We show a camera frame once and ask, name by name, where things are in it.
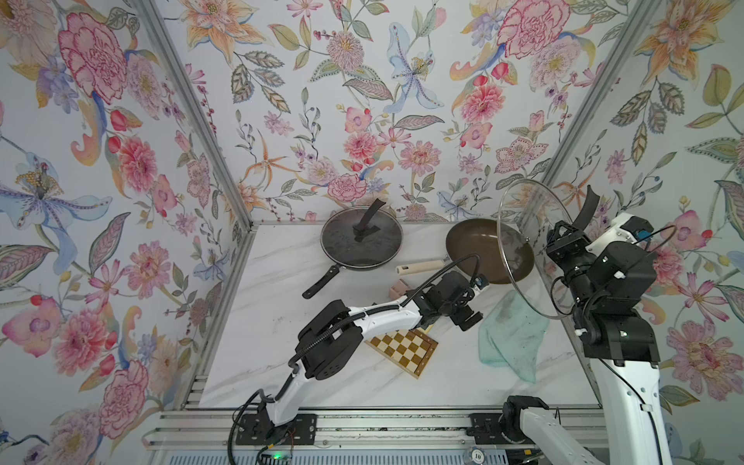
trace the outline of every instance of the black frying pan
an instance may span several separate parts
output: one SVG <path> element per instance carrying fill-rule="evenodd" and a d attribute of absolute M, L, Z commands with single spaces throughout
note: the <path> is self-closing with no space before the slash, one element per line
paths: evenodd
<path fill-rule="evenodd" d="M 302 297 L 317 294 L 341 268 L 374 269 L 395 257 L 403 243 L 403 228 L 392 215 L 379 209 L 384 204 L 376 199 L 369 207 L 347 208 L 328 219 L 321 231 L 321 247 L 334 263 Z"/>

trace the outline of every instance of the green towel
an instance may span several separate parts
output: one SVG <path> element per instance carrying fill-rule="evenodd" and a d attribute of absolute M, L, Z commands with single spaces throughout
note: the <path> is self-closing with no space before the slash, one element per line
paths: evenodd
<path fill-rule="evenodd" d="M 481 363 L 492 367 L 508 365 L 517 376 L 534 384 L 537 350 L 547 327 L 547 318 L 532 310 L 516 290 L 509 291 L 481 323 Z"/>

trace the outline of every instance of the floral wallpaper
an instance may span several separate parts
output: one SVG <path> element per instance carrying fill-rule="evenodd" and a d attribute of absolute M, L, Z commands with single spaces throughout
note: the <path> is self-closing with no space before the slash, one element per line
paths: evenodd
<path fill-rule="evenodd" d="M 651 245 L 658 279 L 639 312 L 663 360 L 661 406 L 676 464 L 744 461 L 740 3 L 665 1 L 553 184 L 573 214 L 587 185 L 602 196 L 592 238 L 622 211 L 657 229 L 676 226 Z"/>
<path fill-rule="evenodd" d="M 0 0 L 3 464 L 138 463 L 235 266 L 243 230 L 140 21 Z"/>
<path fill-rule="evenodd" d="M 246 207 L 494 214 L 539 178 L 631 0 L 179 0 L 163 15 Z"/>

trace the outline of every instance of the chessboard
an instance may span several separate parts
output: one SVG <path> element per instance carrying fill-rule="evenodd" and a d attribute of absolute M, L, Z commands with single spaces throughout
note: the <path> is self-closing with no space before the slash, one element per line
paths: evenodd
<path fill-rule="evenodd" d="M 437 348 L 437 342 L 419 330 L 395 331 L 365 342 L 416 379 Z"/>

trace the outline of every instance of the white marble table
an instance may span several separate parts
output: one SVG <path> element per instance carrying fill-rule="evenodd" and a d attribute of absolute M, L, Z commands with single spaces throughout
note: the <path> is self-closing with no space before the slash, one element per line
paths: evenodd
<path fill-rule="evenodd" d="M 442 258 L 451 226 L 404 225 L 403 247 L 390 263 L 364 272 L 342 269 L 309 300 L 302 298 L 302 292 L 332 264 L 320 247 L 322 225 L 260 226 L 199 406 L 235 408 L 258 388 L 267 394 L 278 392 L 289 374 L 286 362 L 294 353 L 298 332 L 326 304 L 338 298 L 360 307 L 389 301 L 388 289 L 397 280 L 395 266 Z M 417 286 L 429 275 L 404 279 Z M 535 286 L 532 290 L 537 294 L 542 284 L 535 282 Z M 511 289 L 511 285 L 492 285 L 471 307 L 488 315 Z M 538 396 L 550 405 L 597 404 L 560 322 L 548 325 L 534 385 L 508 367 L 481 364 L 478 326 L 463 332 L 449 318 L 440 318 L 429 332 L 439 345 L 419 379 L 361 344 L 343 370 L 312 384 L 304 406 L 501 405 L 511 394 Z"/>

